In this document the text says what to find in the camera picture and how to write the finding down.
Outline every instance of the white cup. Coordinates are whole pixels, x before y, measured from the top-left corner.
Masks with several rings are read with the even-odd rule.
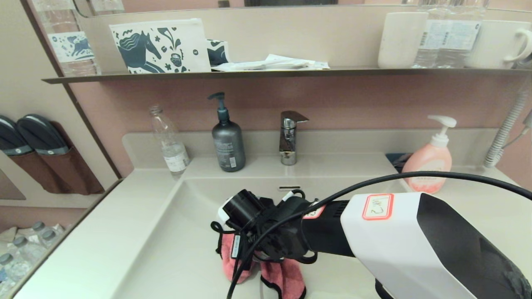
[[[511,69],[532,54],[532,23],[484,21],[477,41],[465,61],[469,68]]]
[[[428,16],[426,12],[386,15],[379,51],[381,69],[409,69],[414,65]]]

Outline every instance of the chrome faucet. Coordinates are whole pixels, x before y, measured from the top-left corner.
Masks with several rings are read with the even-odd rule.
[[[309,119],[295,111],[281,112],[281,138],[279,140],[279,153],[281,163],[284,165],[294,165],[296,157],[296,125],[298,122],[305,122]]]

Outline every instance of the white sink basin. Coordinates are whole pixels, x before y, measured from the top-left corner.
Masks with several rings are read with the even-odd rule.
[[[370,177],[186,179],[113,298],[225,298],[230,282],[222,272],[220,256],[214,251],[218,234],[211,230],[210,223],[227,198],[246,188],[257,196],[279,202],[287,193],[279,187],[297,186],[305,191],[307,199],[323,199],[366,179]],[[394,192],[404,192],[398,181],[363,188],[357,193]],[[379,298],[373,288],[374,277],[357,259],[320,254],[317,263],[301,268],[307,298]],[[258,273],[238,285],[233,298],[278,297],[262,286]]]

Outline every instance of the shelf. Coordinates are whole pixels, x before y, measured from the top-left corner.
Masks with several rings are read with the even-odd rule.
[[[286,78],[286,77],[339,77],[339,76],[390,76],[390,75],[442,75],[482,74],[498,76],[519,76],[532,70],[499,69],[373,69],[336,67],[330,70],[284,70],[284,71],[245,71],[245,72],[203,72],[203,73],[160,73],[160,74],[102,74],[86,77],[59,77],[43,79],[49,84],[80,82],[104,82],[123,80],[175,80],[175,79],[231,79],[231,78]]]

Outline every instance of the pink cloth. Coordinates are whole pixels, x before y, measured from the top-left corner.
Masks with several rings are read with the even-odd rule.
[[[222,254],[222,268],[223,273],[226,274],[227,279],[232,280],[232,274],[235,269],[235,259],[231,258],[231,251],[232,251],[232,243],[235,239],[235,235],[226,234],[222,236],[222,246],[221,246],[221,254]],[[238,279],[239,284],[243,283],[244,280],[246,280],[251,275],[251,271],[243,271],[242,275],[240,275],[240,278]]]
[[[303,299],[305,282],[299,262],[285,259],[282,263],[261,263],[261,280],[279,293],[282,299]]]

